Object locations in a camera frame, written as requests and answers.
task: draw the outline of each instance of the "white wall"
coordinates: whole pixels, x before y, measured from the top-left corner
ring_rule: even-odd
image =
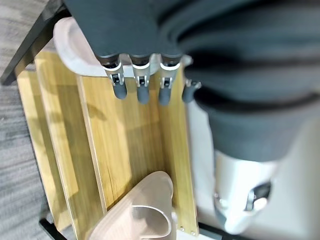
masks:
[[[191,158],[199,222],[219,227],[212,192],[213,147],[207,114],[188,106]],[[301,128],[276,177],[269,205],[245,236],[261,240],[320,239],[320,119]]]

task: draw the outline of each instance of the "light wood surface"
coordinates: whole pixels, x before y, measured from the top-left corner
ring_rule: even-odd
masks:
[[[23,71],[17,82],[46,199],[53,222],[61,231],[71,224],[71,219],[50,139],[37,73]]]
[[[55,53],[35,58],[50,137],[78,240],[103,216],[75,74]]]
[[[98,185],[109,209],[148,174],[164,170],[174,184],[178,227],[198,234],[192,189],[186,111],[181,73],[170,105],[158,104],[159,75],[151,77],[150,100],[137,100],[134,79],[126,79],[128,95],[115,97],[110,80],[78,76],[78,87]]]
[[[173,182],[172,204],[178,226],[198,235],[197,210],[193,194],[186,106],[182,101],[184,82],[180,70],[168,106],[158,106],[165,170]]]

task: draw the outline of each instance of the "beige slipper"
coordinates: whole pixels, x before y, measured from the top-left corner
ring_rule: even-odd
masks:
[[[169,175],[151,173],[107,212],[88,240],[175,240],[172,196]]]

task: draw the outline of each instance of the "gray fingertip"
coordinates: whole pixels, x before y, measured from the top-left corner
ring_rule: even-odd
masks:
[[[168,88],[168,87],[160,88],[158,100],[162,106],[166,106],[169,104],[170,97],[171,97],[171,88]]]
[[[194,99],[194,93],[197,89],[194,86],[184,86],[182,92],[182,100],[186,104],[192,102]]]
[[[113,92],[118,99],[125,99],[127,96],[126,84],[123,83],[123,85],[117,84],[113,86]]]
[[[148,86],[140,86],[136,88],[136,96],[141,104],[149,102],[149,88]]]

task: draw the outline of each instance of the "gray carpet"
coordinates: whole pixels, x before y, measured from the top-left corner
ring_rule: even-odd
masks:
[[[48,0],[0,1],[0,75]],[[49,240],[49,214],[18,87],[0,87],[0,239]],[[75,239],[71,228],[63,234]]]

